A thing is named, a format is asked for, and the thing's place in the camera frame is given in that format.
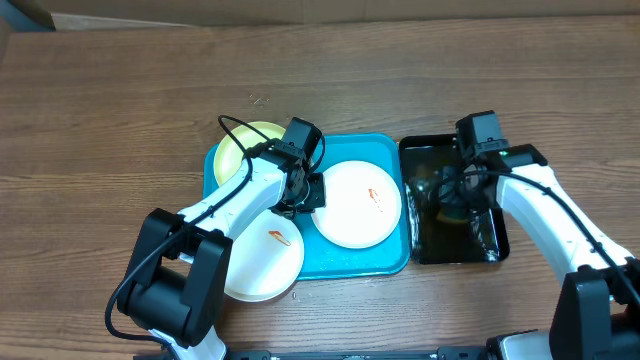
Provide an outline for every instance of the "brown wooden tabletop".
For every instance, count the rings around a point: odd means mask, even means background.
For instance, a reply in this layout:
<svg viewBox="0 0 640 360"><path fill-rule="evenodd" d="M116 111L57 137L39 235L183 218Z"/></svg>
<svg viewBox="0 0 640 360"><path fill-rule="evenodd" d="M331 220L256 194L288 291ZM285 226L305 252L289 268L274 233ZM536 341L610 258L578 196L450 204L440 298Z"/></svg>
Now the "brown wooden tabletop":
<svg viewBox="0 0 640 360"><path fill-rule="evenodd" d="M201 198L205 154L223 136L216 115L400 139L489 109L640 253L640 17L12 35L0 72L0 358L157 349L109 336L104 307L144 217ZM278 352L433 349L548 328L559 284L507 222L500 265L299 282L295 298L228 302L216 328L232 349Z"/></svg>

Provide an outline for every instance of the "cable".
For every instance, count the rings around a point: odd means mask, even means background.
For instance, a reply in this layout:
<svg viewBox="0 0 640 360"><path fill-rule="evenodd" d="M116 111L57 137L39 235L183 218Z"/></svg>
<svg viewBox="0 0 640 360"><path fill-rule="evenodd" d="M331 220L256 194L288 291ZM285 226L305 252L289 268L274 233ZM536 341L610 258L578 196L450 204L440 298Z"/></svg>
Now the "cable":
<svg viewBox="0 0 640 360"><path fill-rule="evenodd" d="M320 163L322 162L322 159L324 158L324 151L327 148L327 143L326 143L326 141L324 139L324 135L322 135L320 140L322 140L322 152L320 153L320 157L318 158L318 162L313 164L311 169L309 169L309 174L313 174L316 170L318 170L318 168L320 167Z"/></svg>
<svg viewBox="0 0 640 360"><path fill-rule="evenodd" d="M602 247L602 243L598 242L593 237L591 232L589 232L589 229L587 229L587 227L584 225L582 220L580 220L578 215L576 215L576 213L573 211L573 209L571 209L571 207L560 196L558 196L558 194L553 192L553 190L551 190L550 187L541 185L537 181L531 180L527 177L520 176L517 174L512 174L509 172L493 171L493 170L478 170L478 171L469 171L464 174L458 175L456 177L450 177L450 178L444 179L439 183L437 183L431 191L432 192L438 191L438 189L446 183L449 183L452 181L456 181L456 182L461 181L466 177L470 177L474 175L505 176L508 178L516 179L526 184L529 184L534 188L550 196L553 200L556 201L556 203L558 203L558 205L560 205L560 207L567 213L567 215L569 215L571 220L573 220L573 222L576 224L578 229L580 229L580 231L584 234L584 236L587 238L587 241L589 242L589 244L591 244L591 246L593 246L593 248L598 253L598 255L600 255L600 257L602 257L602 259L613 269L615 274L620 278L620 281L622 282L622 284L627 288L627 290L629 290L629 293L631 294L631 297L633 298L633 301L635 302L636 306L640 307L640 295L638 294L636 289L633 287L633 284L631 283L629 278L627 278L624 275L622 270L620 270L620 267L618 266L618 264L616 264L615 261L613 261L613 259L609 256L609 254L607 254L607 252Z"/></svg>
<svg viewBox="0 0 640 360"><path fill-rule="evenodd" d="M229 135L231 140L233 140L236 143L236 145L238 145L238 147L240 148L240 151L242 151L243 154L246 153L246 149L244 148L244 146L242 146L242 143L240 143L238 138L236 138L236 136L233 135L233 133L229 130L229 128L224 124L223 119L228 119L228 120L231 120L231 121L235 121L235 122L237 122L239 124L247 126L248 128L250 128L253 131L255 131L258 134L260 134L262 137L264 137L267 140L269 140L269 138L267 138L263 133L261 133L259 130L257 130L253 126L245 123L244 121L238 120L236 118L233 118L233 117L230 117L230 116L227 116L227 115L220 115L218 117L218 123L220 124L222 129L227 133L227 135ZM164 253L167 249L169 249L169 247L171 247L180 238L180 236L185 231L188 231L189 229L191 229L192 227L194 227L198 223L200 223L202 220L204 220L206 217L212 215L222 205L224 205L229 200L231 200L234 196L236 196L245 187L245 185L247 185L249 180L251 180L251 174L253 173L253 163L251 162L251 158L250 157L246 157L246 159L247 159L247 165L248 165L247 175L244 177L244 179L242 179L242 182L235 189L233 189L233 191L231 191L229 194L227 194L227 196L222 198L217 204L209 206L204 213L200 214L198 217L196 217L192 221L186 223L180 230L176 231L174 234L172 234L169 237L167 237L167 239L162 244L160 244L160 246L158 246L155 250L153 250L149 255L147 255L147 257L144 258L140 262L140 264L138 264L138 266L136 266L124 278L124 280L122 280L122 282L120 282L120 285L118 285L118 287L113 291L113 294L111 294L111 297L109 298L109 301L107 302L107 308L106 308L106 310L104 312L104 323L105 323L105 326L106 326L107 330L109 331L109 333L111 335L113 335L113 336L115 336L117 338L120 338L120 339L125 339L125 340L156 342L156 343L160 344L163 349L165 349L165 348L168 349L168 351L172 354L172 356L177 359L177 356L176 356L174 350L172 349L171 344L168 341L164 340L164 339L161 339L161 338L158 338L158 337L155 337L155 336L151 336L151 335L134 335L134 334L127 334L127 333L123 333L123 332L118 331L113 326L113 322L111 321L111 315L113 313L113 307L115 306L115 303L116 303L116 300L118 298L118 295L120 294L120 292L122 292L122 289L129 282L131 282L131 280L133 279L135 274L138 273L138 271L140 271L140 269L142 269L142 267L147 262L149 262L150 259L155 258L156 256L161 255L162 253Z"/></svg>

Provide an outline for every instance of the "wood grain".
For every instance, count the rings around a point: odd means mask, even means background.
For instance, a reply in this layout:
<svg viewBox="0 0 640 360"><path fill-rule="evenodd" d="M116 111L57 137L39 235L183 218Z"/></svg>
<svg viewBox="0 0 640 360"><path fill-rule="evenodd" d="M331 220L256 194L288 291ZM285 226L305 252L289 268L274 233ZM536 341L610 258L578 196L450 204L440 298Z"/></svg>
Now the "wood grain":
<svg viewBox="0 0 640 360"><path fill-rule="evenodd" d="M200 198L221 113L400 139L494 109L512 144L535 144L585 212L640 253L639 93L640 17L14 34L0 72L0 357L155 349L110 337L104 305L144 217ZM508 229L500 265L300 282L295 299L228 301L217 329L231 348L282 352L548 328L559 286Z"/></svg>

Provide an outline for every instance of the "blue tray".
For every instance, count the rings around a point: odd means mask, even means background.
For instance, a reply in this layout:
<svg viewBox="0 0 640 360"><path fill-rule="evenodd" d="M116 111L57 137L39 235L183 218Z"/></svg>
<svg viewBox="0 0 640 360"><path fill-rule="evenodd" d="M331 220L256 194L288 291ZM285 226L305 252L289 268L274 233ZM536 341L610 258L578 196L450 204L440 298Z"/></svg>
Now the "blue tray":
<svg viewBox="0 0 640 360"><path fill-rule="evenodd" d="M327 240L316 229L311 215L298 215L294 223L304 239L304 263L298 280L340 279L356 276L391 275L399 272L409 261L409 235L405 213L405 197L400 172L398 147L383 134L327 135L327 150L319 171L348 160L362 160L375 164L395 180L402 197L402 214L396 229L380 244L367 249L347 249ZM213 157L218 145L211 148L205 159L203 196L218 188L213 175ZM321 145L314 160L320 156Z"/></svg>

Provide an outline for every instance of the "yellow bowl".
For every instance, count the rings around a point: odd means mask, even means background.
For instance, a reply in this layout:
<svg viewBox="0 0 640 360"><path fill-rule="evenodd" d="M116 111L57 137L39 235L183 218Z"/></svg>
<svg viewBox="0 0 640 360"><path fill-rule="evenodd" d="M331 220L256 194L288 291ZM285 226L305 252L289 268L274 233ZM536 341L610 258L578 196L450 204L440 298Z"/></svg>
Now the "yellow bowl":
<svg viewBox="0 0 640 360"><path fill-rule="evenodd" d="M266 121L255 121L249 123L249 125L260 130L270 139L282 139L285 131L282 126ZM245 149L265 141L262 136L258 135L255 131L246 126L240 125L231 130L231 132L238 138ZM231 177L238 172L241 164L242 151L240 151L238 145L231 140L229 135L226 135L222 141L220 141L218 150L213 157L213 175L216 178L218 185L222 185L227 182L227 180L231 179Z"/></svg>

